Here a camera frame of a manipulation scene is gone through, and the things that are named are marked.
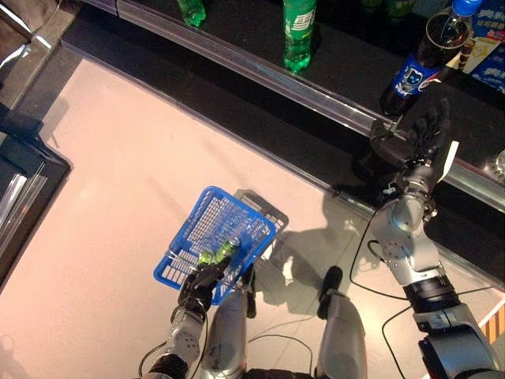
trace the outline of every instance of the bottle cap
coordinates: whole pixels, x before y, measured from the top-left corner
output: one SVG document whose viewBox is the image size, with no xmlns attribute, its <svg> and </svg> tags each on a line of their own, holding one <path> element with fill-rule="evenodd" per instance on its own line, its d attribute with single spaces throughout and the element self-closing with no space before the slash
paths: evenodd
<svg viewBox="0 0 505 379">
<path fill-rule="evenodd" d="M 454 0 L 452 8 L 460 16 L 471 16 L 477 12 L 482 0 Z"/>
</svg>

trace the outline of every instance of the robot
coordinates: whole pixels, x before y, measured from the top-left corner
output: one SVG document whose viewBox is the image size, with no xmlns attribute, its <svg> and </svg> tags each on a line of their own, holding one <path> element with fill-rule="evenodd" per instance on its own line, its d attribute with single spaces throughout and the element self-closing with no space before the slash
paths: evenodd
<svg viewBox="0 0 505 379">
<path fill-rule="evenodd" d="M 503 378 L 498 359 L 466 304 L 461 303 L 440 263 L 436 245 L 424 225 L 436 214 L 430 194 L 447 173 L 455 143 L 447 143 L 449 105 L 443 100 L 408 133 L 372 127 L 371 146 L 377 155 L 398 168 L 387 200 L 373 214 L 369 227 L 381 246 L 381 260 L 403 287 L 413 308 L 413 319 L 426 337 L 419 342 L 431 378 Z M 164 352 L 145 379 L 186 379 L 198 359 L 199 340 L 211 305 L 212 291 L 230 263 L 204 265 L 189 275 Z M 202 379 L 310 379 L 306 373 L 284 370 L 246 372 L 246 319 L 255 313 L 253 270 L 241 279 L 242 291 L 233 291 L 217 309 L 201 357 Z M 339 292 L 342 270 L 332 267 L 320 293 L 318 316 L 327 321 L 313 377 L 365 379 L 365 331 L 360 315 Z"/>
</svg>

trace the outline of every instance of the green bottle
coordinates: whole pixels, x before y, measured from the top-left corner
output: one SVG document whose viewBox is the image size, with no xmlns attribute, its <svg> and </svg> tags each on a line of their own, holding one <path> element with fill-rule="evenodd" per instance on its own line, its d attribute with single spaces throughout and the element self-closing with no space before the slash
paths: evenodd
<svg viewBox="0 0 505 379">
<path fill-rule="evenodd" d="M 189 26 L 200 26 L 207 14 L 202 0 L 177 0 L 181 9 L 182 18 Z"/>
<path fill-rule="evenodd" d="M 386 0 L 386 11 L 388 20 L 392 24 L 397 24 L 407 17 L 412 10 L 416 0 Z"/>
<path fill-rule="evenodd" d="M 240 246 L 240 240 L 237 237 L 232 237 L 225 241 L 215 252 L 214 262 L 219 263 L 225 257 L 231 257 Z"/>
<path fill-rule="evenodd" d="M 382 0 L 360 0 L 361 8 L 366 14 L 374 14 L 382 4 Z"/>
<path fill-rule="evenodd" d="M 284 0 L 284 66 L 294 73 L 309 65 L 315 16 L 316 0 Z"/>
<path fill-rule="evenodd" d="M 200 253 L 200 256 L 198 257 L 198 262 L 196 263 L 197 265 L 209 265 L 212 263 L 212 260 L 214 259 L 214 256 L 210 251 L 202 251 Z"/>
</svg>

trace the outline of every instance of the wire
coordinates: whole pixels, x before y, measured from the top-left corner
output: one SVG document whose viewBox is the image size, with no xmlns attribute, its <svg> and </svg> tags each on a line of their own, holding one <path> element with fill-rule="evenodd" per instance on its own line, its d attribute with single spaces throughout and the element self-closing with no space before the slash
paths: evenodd
<svg viewBox="0 0 505 379">
<path fill-rule="evenodd" d="M 371 255 L 373 255 L 376 259 L 378 259 L 379 261 L 381 261 L 382 263 L 386 263 L 386 261 L 378 254 L 376 253 L 376 251 L 372 248 L 372 244 L 373 243 L 376 243 L 377 245 L 379 245 L 379 241 L 377 241 L 376 239 L 371 239 L 370 241 L 368 241 L 366 243 L 366 246 L 368 246 L 368 251 L 370 252 Z"/>
<path fill-rule="evenodd" d="M 357 246 L 357 249 L 356 249 L 356 253 L 354 254 L 354 259 L 353 259 L 353 264 L 350 266 L 350 270 L 349 270 L 349 280 L 352 284 L 360 287 L 360 288 L 363 288 L 364 290 L 367 290 L 367 291 L 370 291 L 370 292 L 373 292 L 374 294 L 377 294 L 377 295 L 382 295 L 382 296 L 385 296 L 387 298 L 395 298 L 397 300 L 408 300 L 408 298 L 401 298 L 399 296 L 394 296 L 394 295 L 389 295 L 389 294 L 384 294 L 383 292 L 380 292 L 380 291 L 376 291 L 376 290 L 373 290 L 372 288 L 368 288 L 366 286 L 363 286 L 359 283 L 356 283 L 354 280 L 353 280 L 353 271 L 354 271 L 354 265 L 356 264 L 356 260 L 357 260 L 357 255 L 359 254 L 360 250 L 361 250 L 361 245 L 363 245 L 363 241 L 365 240 L 365 236 L 366 236 L 366 232 L 368 231 L 368 228 L 370 227 L 370 223 L 372 222 L 372 219 L 375 217 L 375 215 L 377 214 L 377 212 L 379 211 L 379 208 L 377 208 L 373 214 L 372 214 L 372 217 L 370 217 L 370 219 L 368 220 L 367 224 L 366 224 L 366 227 L 365 227 L 365 231 L 363 231 L 363 235 L 361 236 L 361 239 L 360 239 L 360 243 L 358 244 Z"/>
<path fill-rule="evenodd" d="M 272 329 L 275 329 L 275 328 L 278 328 L 278 327 L 281 327 L 281 326 L 284 326 L 284 325 L 296 324 L 297 322 L 308 321 L 308 320 L 310 320 L 310 319 L 312 319 L 314 317 L 315 316 L 311 316 L 311 317 L 307 317 L 307 318 L 302 318 L 300 320 L 293 320 L 293 321 L 283 322 L 282 324 L 276 324 L 276 325 L 271 326 L 270 328 L 266 328 L 265 330 L 259 332 L 256 336 L 262 336 L 263 333 L 270 332 Z"/>
<path fill-rule="evenodd" d="M 481 287 L 481 288 L 476 288 L 474 290 L 469 290 L 469 291 L 463 291 L 463 292 L 458 292 L 457 295 L 458 296 L 461 296 L 461 295 L 467 295 L 467 294 L 472 294 L 473 292 L 478 292 L 478 291 L 484 291 L 484 290 L 489 290 L 491 288 L 496 288 L 496 286 L 488 286 L 488 287 Z M 398 360 L 396 359 L 396 356 L 395 356 L 395 353 L 393 352 L 393 349 L 391 348 L 391 345 L 389 344 L 389 341 L 387 340 L 387 337 L 386 337 L 386 332 L 384 331 L 384 329 L 386 328 L 386 325 L 390 322 L 390 321 L 393 321 L 396 317 L 398 317 L 400 314 L 406 312 L 407 310 L 409 310 L 410 308 L 412 308 L 411 306 L 405 308 L 404 310 L 400 310 L 399 312 L 397 312 L 396 314 L 394 314 L 393 316 L 389 317 L 382 325 L 382 337 L 384 338 L 384 342 L 386 343 L 387 345 L 387 348 L 389 349 L 389 352 L 391 353 L 391 357 L 393 357 L 393 360 L 395 361 L 395 365 L 396 365 L 396 368 L 398 369 L 398 372 L 400 373 L 400 376 L 402 377 L 402 379 L 405 379 L 405 375 L 403 375 L 403 372 L 402 372 L 402 369 L 400 368 L 400 365 L 398 364 Z"/>
<path fill-rule="evenodd" d="M 207 347 L 207 337 L 208 337 L 208 320 L 207 320 L 207 314 L 205 314 L 204 318 L 204 323 L 205 323 L 205 340 L 204 340 L 204 348 L 202 349 L 202 352 L 200 354 L 200 359 L 198 359 L 198 363 L 196 364 L 195 370 L 193 371 L 193 374 L 189 379 L 193 379 L 195 377 L 196 372 L 198 371 L 198 367 L 200 367 L 200 364 L 202 363 L 202 359 L 204 357 L 205 353 L 205 348 Z"/>
<path fill-rule="evenodd" d="M 283 336 L 282 334 L 263 334 L 261 336 L 254 337 L 254 338 L 250 339 L 247 342 L 250 343 L 250 342 L 259 340 L 261 338 L 265 338 L 265 337 L 287 338 L 288 340 L 297 341 L 299 344 L 305 346 L 307 348 L 307 350 L 309 351 L 309 353 L 310 353 L 309 375 L 312 375 L 311 372 L 312 372 L 312 357 L 313 357 L 313 353 L 312 353 L 312 349 L 310 348 L 310 346 L 307 343 L 303 342 L 302 340 L 299 340 L 298 338 L 295 338 L 295 337 L 292 337 L 292 336 Z"/>
<path fill-rule="evenodd" d="M 384 329 L 386 328 L 386 325 L 389 324 L 390 321 L 393 321 L 396 317 L 398 317 L 400 314 L 406 312 L 412 308 L 411 306 L 407 306 L 405 309 L 400 310 L 399 312 L 395 313 L 393 316 L 389 317 L 386 322 L 382 324 L 382 337 L 384 338 L 384 342 L 387 345 L 387 348 L 389 349 L 389 352 L 391 353 L 391 357 L 393 357 L 393 360 L 395 361 L 396 368 L 398 369 L 398 372 L 400 373 L 400 376 L 402 379 L 405 379 L 405 375 L 403 375 L 402 369 L 400 368 L 400 365 L 398 364 L 398 360 L 396 359 L 395 353 L 393 352 L 393 349 L 391 348 L 391 345 L 389 344 L 389 341 L 387 340 L 386 333 L 384 332 Z"/>
<path fill-rule="evenodd" d="M 478 292 L 478 291 L 483 291 L 483 290 L 490 290 L 491 288 L 496 288 L 496 286 L 482 287 L 482 288 L 477 288 L 475 290 L 458 292 L 456 295 L 458 295 L 458 296 L 467 295 L 467 294 L 472 294 L 473 292 Z"/>
<path fill-rule="evenodd" d="M 143 374 L 142 374 L 142 367 L 144 366 L 144 362 L 149 357 L 149 355 L 155 353 L 156 351 L 158 351 L 159 349 L 161 349 L 165 345 L 166 345 L 166 341 L 163 341 L 161 344 L 159 344 L 156 347 L 153 347 L 150 351 L 148 351 L 147 353 L 145 353 L 144 357 L 142 357 L 142 359 L 140 360 L 140 363 L 139 363 L 139 371 L 138 371 L 139 377 L 143 376 Z"/>
</svg>

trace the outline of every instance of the product box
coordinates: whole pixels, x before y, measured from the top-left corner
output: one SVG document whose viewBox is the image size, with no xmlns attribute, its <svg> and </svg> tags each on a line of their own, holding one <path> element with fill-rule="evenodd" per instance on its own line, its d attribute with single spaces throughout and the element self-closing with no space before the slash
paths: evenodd
<svg viewBox="0 0 505 379">
<path fill-rule="evenodd" d="M 473 18 L 473 38 L 448 66 L 505 93 L 505 5 L 484 0 Z"/>
</svg>

